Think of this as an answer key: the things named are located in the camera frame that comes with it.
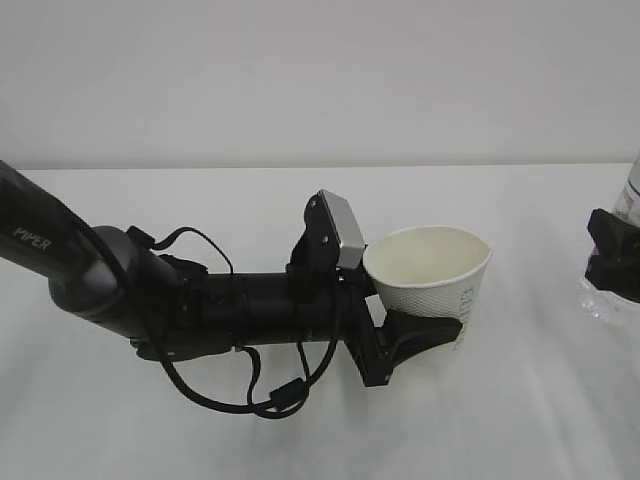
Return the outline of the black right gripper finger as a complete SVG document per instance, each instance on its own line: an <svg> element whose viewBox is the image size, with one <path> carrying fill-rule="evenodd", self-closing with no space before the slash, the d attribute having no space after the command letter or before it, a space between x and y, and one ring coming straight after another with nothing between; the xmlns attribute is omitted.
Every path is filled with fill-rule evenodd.
<svg viewBox="0 0 640 480"><path fill-rule="evenodd" d="M639 259L639 227L625 222L604 209L594 209L587 231L595 247L595 255L606 258Z"/></svg>
<svg viewBox="0 0 640 480"><path fill-rule="evenodd" d="M586 279L598 290L612 292L626 300L639 302L639 259L592 256Z"/></svg>

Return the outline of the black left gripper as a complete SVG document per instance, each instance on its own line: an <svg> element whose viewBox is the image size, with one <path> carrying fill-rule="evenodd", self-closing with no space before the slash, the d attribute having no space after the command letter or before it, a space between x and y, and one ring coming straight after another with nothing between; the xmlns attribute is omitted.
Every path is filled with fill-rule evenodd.
<svg viewBox="0 0 640 480"><path fill-rule="evenodd" d="M454 342L462 323L451 317L420 317L388 310L384 338L366 299L379 294L366 271L337 281L310 282L286 273L210 273L185 276L184 358L226 353L233 347L328 341L337 334L367 387L385 386L399 365Z"/></svg>

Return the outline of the black Piper left robot arm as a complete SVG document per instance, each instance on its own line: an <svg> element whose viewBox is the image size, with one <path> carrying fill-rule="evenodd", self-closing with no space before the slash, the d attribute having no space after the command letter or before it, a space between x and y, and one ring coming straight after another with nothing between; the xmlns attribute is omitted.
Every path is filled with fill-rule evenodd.
<svg viewBox="0 0 640 480"><path fill-rule="evenodd" d="M129 340L149 361L180 362L260 345L343 343L366 386L388 383L409 358L453 342L446 313L389 307L381 326L367 299L365 243L347 201L313 195L305 229L281 273L211 274L130 227L84 226L60 200L1 168L1 255L46 278L62 310Z"/></svg>

